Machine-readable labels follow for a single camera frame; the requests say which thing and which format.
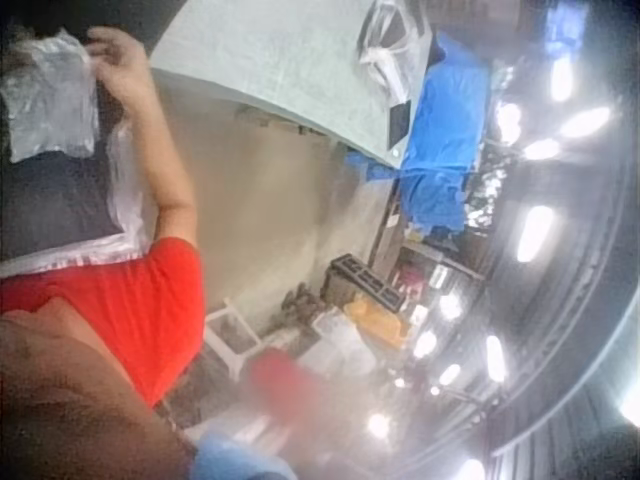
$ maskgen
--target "white table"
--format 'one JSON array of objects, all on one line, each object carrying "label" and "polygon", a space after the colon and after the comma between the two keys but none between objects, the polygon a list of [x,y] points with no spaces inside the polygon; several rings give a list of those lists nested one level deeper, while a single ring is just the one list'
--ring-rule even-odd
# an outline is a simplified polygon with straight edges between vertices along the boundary
[{"label": "white table", "polygon": [[[160,76],[177,76],[203,94],[281,115],[398,167],[408,135],[387,149],[388,102],[357,61],[357,39],[371,3],[188,0],[151,63]],[[412,121],[431,43],[426,23],[425,30]]]}]

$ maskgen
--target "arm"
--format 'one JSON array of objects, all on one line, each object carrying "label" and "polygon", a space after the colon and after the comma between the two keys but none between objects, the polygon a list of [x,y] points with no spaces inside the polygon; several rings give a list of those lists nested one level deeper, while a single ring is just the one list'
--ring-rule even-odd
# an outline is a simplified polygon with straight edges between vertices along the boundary
[{"label": "arm", "polygon": [[158,206],[155,239],[182,238],[196,245],[197,212],[191,179],[171,137],[144,47],[126,33],[89,30],[94,71],[122,102],[133,126],[140,168]]}]

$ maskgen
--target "hand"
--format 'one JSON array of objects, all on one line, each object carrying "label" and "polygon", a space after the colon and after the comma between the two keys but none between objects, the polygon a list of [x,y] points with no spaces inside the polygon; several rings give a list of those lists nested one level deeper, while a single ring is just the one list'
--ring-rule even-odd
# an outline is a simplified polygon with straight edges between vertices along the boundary
[{"label": "hand", "polygon": [[132,115],[157,103],[149,60],[144,46],[117,28],[93,27],[93,43],[86,49],[93,60],[96,78]]}]

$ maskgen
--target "person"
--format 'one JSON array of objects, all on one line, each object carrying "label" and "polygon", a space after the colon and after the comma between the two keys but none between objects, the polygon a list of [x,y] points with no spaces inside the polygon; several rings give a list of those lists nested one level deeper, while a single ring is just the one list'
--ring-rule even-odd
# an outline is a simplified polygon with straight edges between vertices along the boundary
[{"label": "person", "polygon": [[134,261],[0,284],[0,477],[293,478],[215,440],[197,452],[150,408],[202,343],[196,201],[144,47],[114,28],[88,35],[96,78],[131,121],[158,207],[155,237]]}]

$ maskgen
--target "fluorescent light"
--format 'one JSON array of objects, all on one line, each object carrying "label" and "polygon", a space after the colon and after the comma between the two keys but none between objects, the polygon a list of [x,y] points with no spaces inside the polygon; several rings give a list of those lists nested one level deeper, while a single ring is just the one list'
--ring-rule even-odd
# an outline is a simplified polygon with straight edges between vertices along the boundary
[{"label": "fluorescent light", "polygon": [[444,285],[444,281],[447,278],[448,273],[449,269],[447,267],[441,264],[436,265],[435,270],[429,278],[429,286],[435,290],[440,290],[442,285]]},{"label": "fluorescent light", "polygon": [[496,110],[496,122],[500,128],[500,140],[507,145],[516,143],[522,129],[522,111],[515,103],[501,103]]},{"label": "fluorescent light", "polygon": [[553,62],[551,69],[551,98],[556,102],[564,102],[573,91],[573,69],[569,57],[559,58]]},{"label": "fluorescent light", "polygon": [[458,300],[457,296],[452,294],[440,297],[440,310],[442,310],[442,314],[447,320],[454,320],[462,315],[460,300]]},{"label": "fluorescent light", "polygon": [[624,418],[640,428],[640,383],[636,384],[627,394],[620,407],[620,413]]},{"label": "fluorescent light", "polygon": [[586,110],[578,113],[562,125],[560,133],[567,138],[586,137],[607,123],[610,116],[611,110],[608,107]]},{"label": "fluorescent light", "polygon": [[436,348],[437,343],[438,339],[433,334],[433,332],[424,332],[418,337],[416,346],[413,349],[413,355],[416,358],[423,358],[433,352],[433,349]]},{"label": "fluorescent light", "polygon": [[553,216],[549,207],[537,206],[529,210],[518,244],[519,262],[527,263],[536,257],[551,230]]},{"label": "fluorescent light", "polygon": [[389,431],[391,430],[391,419],[386,415],[376,413],[369,417],[367,428],[371,435],[383,440],[389,436]]},{"label": "fluorescent light", "polygon": [[560,144],[551,138],[538,140],[524,149],[527,160],[546,160],[560,153]]},{"label": "fluorescent light", "polygon": [[487,368],[489,378],[494,382],[502,383],[507,375],[504,364],[504,354],[500,339],[493,335],[487,337]]},{"label": "fluorescent light", "polygon": [[485,480],[484,466],[480,460],[467,460],[456,476],[456,480]]},{"label": "fluorescent light", "polygon": [[451,383],[458,377],[460,374],[460,365],[454,363],[449,366],[442,375],[440,375],[440,385],[446,387],[447,385],[451,385]]}]

